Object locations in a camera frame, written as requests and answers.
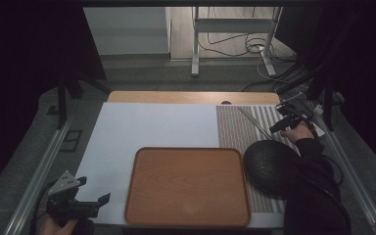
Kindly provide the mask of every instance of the metal rail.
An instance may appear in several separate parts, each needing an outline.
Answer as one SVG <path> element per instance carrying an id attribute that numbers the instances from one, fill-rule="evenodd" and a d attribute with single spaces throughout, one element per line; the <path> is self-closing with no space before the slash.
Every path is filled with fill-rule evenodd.
<path id="1" fill-rule="evenodd" d="M 25 222 L 29 216 L 30 210 L 32 209 L 36 198 L 38 197 L 39 191 L 44 183 L 48 171 L 53 164 L 54 159 L 63 143 L 64 137 L 71 125 L 72 119 L 75 116 L 76 103 L 73 102 L 71 113 L 67 118 L 67 121 L 60 129 L 56 129 L 50 144 L 45 150 L 42 156 L 41 162 L 39 163 L 35 173 L 33 174 L 28 186 L 26 187 L 23 197 L 18 203 L 17 208 L 9 221 L 7 228 L 4 231 L 4 235 L 18 235 L 22 232 Z"/>
<path id="2" fill-rule="evenodd" d="M 376 234 L 376 206 L 374 201 L 356 174 L 353 165 L 349 161 L 335 134 L 329 131 L 328 127 L 320 116 L 316 115 L 315 119 L 321 128 L 325 130 L 328 144 L 332 147 L 332 151 L 337 158 L 337 161 L 342 168 L 350 187 L 352 188 L 352 192 L 354 193 L 356 200 L 358 201 L 361 209 L 364 211 L 365 217 L 367 218 L 372 230 Z"/>

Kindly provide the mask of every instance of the black sleeve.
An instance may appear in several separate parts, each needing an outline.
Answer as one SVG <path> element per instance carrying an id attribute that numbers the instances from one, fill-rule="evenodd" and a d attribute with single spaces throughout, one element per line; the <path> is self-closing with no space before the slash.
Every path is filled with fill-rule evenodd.
<path id="1" fill-rule="evenodd" d="M 296 146 L 302 163 L 294 191 L 287 199 L 284 234 L 351 234 L 333 168 L 322 156 L 323 146 L 314 139 L 298 140 Z"/>

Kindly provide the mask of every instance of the dark background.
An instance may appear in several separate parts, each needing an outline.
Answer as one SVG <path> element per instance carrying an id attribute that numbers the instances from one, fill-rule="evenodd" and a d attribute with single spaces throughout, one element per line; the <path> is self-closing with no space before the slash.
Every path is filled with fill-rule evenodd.
<path id="1" fill-rule="evenodd" d="M 345 7 L 314 11 L 284 8 L 275 37 L 294 49 L 301 62 L 313 70 L 348 16 L 349 8 Z M 330 72 L 333 89 L 345 99 L 341 112 L 376 154 L 376 1 L 359 8 Z"/>
<path id="2" fill-rule="evenodd" d="M 74 98 L 78 80 L 106 79 L 82 8 L 0 2 L 0 172 L 62 77 Z"/>

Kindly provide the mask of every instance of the wooden tray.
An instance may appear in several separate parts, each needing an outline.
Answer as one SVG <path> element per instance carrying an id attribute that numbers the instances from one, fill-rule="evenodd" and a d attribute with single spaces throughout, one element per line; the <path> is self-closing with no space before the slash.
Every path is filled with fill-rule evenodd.
<path id="1" fill-rule="evenodd" d="M 134 225 L 246 226 L 250 210 L 240 153 L 140 149 L 124 213 Z"/>

